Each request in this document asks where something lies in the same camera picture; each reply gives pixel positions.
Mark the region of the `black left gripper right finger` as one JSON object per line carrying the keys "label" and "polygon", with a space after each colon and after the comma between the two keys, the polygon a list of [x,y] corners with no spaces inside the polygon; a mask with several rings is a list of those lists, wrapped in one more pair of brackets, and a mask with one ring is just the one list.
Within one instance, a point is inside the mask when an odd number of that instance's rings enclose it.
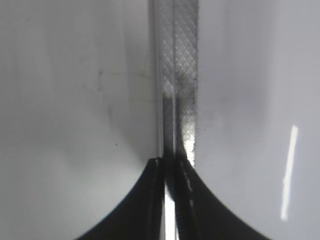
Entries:
{"label": "black left gripper right finger", "polygon": [[174,201],[180,240],[266,240],[208,189],[189,161],[174,161]]}

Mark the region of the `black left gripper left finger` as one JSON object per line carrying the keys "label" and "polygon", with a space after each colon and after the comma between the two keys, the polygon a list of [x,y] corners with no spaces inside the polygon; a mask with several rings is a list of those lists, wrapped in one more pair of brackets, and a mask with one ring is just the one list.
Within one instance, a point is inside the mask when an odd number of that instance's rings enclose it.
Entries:
{"label": "black left gripper left finger", "polygon": [[165,165],[151,158],[126,197],[80,240],[158,240],[163,213]]}

